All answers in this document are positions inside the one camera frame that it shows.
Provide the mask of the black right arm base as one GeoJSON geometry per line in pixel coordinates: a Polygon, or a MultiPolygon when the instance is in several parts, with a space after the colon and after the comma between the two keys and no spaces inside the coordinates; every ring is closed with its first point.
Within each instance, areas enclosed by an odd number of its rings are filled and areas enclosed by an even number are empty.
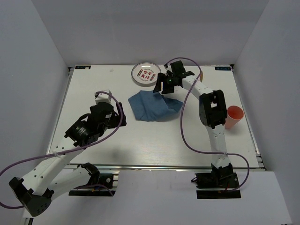
{"type": "Polygon", "coordinates": [[[196,173],[191,180],[196,186],[197,199],[240,199],[240,190],[234,190],[239,186],[237,174],[234,173],[230,178],[217,183],[213,180],[211,173],[196,173]]]}

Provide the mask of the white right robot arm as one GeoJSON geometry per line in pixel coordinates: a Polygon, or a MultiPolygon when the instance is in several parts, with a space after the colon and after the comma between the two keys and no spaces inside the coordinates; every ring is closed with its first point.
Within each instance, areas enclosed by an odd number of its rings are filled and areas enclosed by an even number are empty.
{"type": "Polygon", "coordinates": [[[153,91],[163,95],[171,94],[176,86],[180,86],[198,100],[200,121],[205,126],[210,141],[210,151],[205,154],[212,156],[211,174],[201,182],[205,188],[222,188],[227,191],[233,177],[233,166],[227,155],[225,141],[227,108],[223,91],[207,87],[201,82],[201,75],[186,71],[180,60],[166,63],[164,67],[166,72],[157,75],[153,91]]]}

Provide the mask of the blue cloth napkin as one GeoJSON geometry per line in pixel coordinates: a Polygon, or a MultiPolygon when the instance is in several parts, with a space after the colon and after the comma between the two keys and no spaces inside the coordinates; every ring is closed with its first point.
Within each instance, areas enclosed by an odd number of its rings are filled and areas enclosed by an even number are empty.
{"type": "Polygon", "coordinates": [[[183,102],[164,97],[159,92],[141,90],[128,99],[136,120],[158,122],[176,116],[183,102]]]}

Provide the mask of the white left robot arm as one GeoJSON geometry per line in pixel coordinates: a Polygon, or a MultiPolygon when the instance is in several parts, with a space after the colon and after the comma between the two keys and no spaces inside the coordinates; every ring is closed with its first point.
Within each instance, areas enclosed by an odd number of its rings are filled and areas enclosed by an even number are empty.
{"type": "Polygon", "coordinates": [[[82,115],[52,150],[53,156],[41,161],[21,178],[14,177],[9,186],[23,207],[33,217],[42,214],[51,202],[75,188],[94,187],[99,182],[99,170],[91,163],[80,164],[69,175],[57,175],[87,146],[95,143],[107,129],[125,126],[126,116],[120,102],[117,110],[108,102],[98,102],[90,113],[82,115]]]}

